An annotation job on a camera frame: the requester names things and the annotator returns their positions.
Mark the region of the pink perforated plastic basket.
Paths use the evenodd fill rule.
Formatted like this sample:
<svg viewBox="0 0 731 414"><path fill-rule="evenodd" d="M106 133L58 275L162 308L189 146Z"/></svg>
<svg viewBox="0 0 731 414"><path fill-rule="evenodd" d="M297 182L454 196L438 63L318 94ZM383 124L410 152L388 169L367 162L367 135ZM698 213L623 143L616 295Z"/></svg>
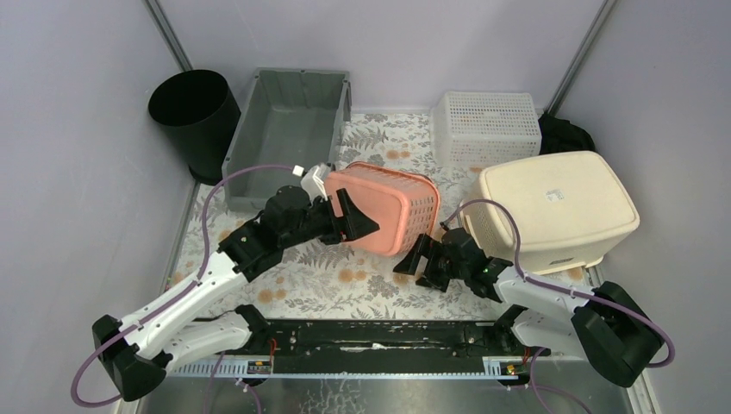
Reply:
<svg viewBox="0 0 731 414"><path fill-rule="evenodd" d="M379 225L378 231L348 243L355 249L383 256L405 253L437 223L440 193L420 174L355 161L330 173L324 186L331 196L347 190L355 206Z"/></svg>

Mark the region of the grey plastic storage bin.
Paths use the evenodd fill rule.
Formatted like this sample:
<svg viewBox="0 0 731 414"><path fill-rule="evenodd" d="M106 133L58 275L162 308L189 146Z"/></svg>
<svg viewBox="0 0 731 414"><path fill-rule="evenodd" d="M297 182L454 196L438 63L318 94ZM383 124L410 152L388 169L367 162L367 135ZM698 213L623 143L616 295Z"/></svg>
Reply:
<svg viewBox="0 0 731 414"><path fill-rule="evenodd" d="M227 207L257 211L280 187L298 184L276 165L334 163L351 108L348 71L256 69L222 164Z"/></svg>

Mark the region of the white perforated plastic basket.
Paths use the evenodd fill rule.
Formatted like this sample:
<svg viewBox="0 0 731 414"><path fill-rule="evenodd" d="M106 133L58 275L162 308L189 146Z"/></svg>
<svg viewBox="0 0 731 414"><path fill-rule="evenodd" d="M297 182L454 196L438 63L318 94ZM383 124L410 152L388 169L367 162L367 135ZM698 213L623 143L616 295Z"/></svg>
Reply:
<svg viewBox="0 0 731 414"><path fill-rule="evenodd" d="M541 131L528 93L448 91L430 110L440 166L486 167L537 156Z"/></svg>

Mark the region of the cream plastic laundry basket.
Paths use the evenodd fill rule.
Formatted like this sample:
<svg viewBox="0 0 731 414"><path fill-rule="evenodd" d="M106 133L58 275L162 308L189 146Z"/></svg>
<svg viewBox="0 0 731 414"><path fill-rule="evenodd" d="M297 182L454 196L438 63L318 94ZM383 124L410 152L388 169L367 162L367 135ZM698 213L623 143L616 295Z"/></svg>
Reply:
<svg viewBox="0 0 731 414"><path fill-rule="evenodd" d="M640 224L622 182L591 151L485 168L462 204L461 222L486 255L538 274L593 267Z"/></svg>

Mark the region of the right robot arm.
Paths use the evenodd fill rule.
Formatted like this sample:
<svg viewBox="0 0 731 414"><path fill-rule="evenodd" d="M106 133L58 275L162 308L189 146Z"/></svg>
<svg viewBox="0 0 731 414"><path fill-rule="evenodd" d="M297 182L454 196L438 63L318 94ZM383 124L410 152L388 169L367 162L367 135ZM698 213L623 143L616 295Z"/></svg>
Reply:
<svg viewBox="0 0 731 414"><path fill-rule="evenodd" d="M476 296L509 307L494 333L503 354L547 348L588 361L609 382L629 387L665 345L621 286L573 287L520 273L512 262L486 255L464 229L451 229L439 241L419 235L393 271L414 275L421 263L418 285L443 292L461 280Z"/></svg>

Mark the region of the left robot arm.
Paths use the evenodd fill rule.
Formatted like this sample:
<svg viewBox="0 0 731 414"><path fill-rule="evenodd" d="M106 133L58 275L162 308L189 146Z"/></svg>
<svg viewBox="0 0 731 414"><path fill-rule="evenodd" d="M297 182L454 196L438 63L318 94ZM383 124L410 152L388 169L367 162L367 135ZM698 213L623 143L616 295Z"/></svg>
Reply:
<svg viewBox="0 0 731 414"><path fill-rule="evenodd" d="M239 305L203 323L196 320L199 313L281 263L288 248L314 239L325 245L353 242L378 229L345 189L333 198L310 198L298 186L284 186L255 218L221 241L197 273L121 319L97 319L92 326L97 358L129 402L205 356L265 351L270 324L255 306Z"/></svg>

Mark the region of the floral patterned table mat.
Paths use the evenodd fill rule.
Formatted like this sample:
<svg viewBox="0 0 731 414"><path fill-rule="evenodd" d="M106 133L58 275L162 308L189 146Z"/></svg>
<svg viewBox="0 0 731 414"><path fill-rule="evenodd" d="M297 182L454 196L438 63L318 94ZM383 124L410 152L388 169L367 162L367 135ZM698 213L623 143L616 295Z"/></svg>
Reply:
<svg viewBox="0 0 731 414"><path fill-rule="evenodd" d="M337 166L364 161L430 178L440 192L440 220L457 225L453 212L477 168L438 166L430 148L426 114L355 114L347 123ZM267 318L494 320L502 304L475 296L462 282L445 292L418 286L395 273L397 257L340 244L309 242L284 253L282 262L253 283L232 290L202 311L216 317L253 304Z"/></svg>

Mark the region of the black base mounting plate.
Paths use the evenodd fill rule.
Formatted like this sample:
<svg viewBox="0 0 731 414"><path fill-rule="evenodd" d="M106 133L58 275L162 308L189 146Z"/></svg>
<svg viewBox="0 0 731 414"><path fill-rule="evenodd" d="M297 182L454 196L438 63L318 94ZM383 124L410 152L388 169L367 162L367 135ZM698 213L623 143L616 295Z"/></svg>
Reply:
<svg viewBox="0 0 731 414"><path fill-rule="evenodd" d="M272 319L261 339L233 353L262 356L277 374L453 375L535 351L493 322Z"/></svg>

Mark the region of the black crumpled cloth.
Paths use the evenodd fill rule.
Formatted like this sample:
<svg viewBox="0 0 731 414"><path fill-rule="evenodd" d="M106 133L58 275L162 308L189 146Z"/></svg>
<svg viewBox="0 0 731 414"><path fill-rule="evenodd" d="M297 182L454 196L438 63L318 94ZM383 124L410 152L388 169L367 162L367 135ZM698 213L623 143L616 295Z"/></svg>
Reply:
<svg viewBox="0 0 731 414"><path fill-rule="evenodd" d="M540 116L540 155L574 151L596 152L596 144L584 129L544 113Z"/></svg>

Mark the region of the black cylindrical bin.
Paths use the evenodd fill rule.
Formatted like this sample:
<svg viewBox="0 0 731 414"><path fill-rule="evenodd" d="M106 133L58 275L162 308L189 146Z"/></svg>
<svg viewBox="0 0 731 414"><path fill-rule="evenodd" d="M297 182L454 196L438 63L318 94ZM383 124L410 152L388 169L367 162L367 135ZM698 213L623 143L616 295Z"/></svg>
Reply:
<svg viewBox="0 0 731 414"><path fill-rule="evenodd" d="M170 77L154 90L147 111L197 182L222 180L241 110L220 73L198 69Z"/></svg>

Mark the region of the aluminium frame rail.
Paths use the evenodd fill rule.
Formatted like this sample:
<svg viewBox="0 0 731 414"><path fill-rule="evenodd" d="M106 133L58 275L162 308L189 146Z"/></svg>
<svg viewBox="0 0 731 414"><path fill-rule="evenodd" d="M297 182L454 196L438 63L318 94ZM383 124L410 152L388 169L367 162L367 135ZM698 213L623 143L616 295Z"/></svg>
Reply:
<svg viewBox="0 0 731 414"><path fill-rule="evenodd" d="M249 317L244 344L221 319L198 319L158 357L168 372L213 354L247 357L251 375L354 377L477 375L522 381L520 353L559 352L587 360L618 386L631 386L659 344L629 320L580 310L568 325L521 307L495 322L265 320Z"/></svg>

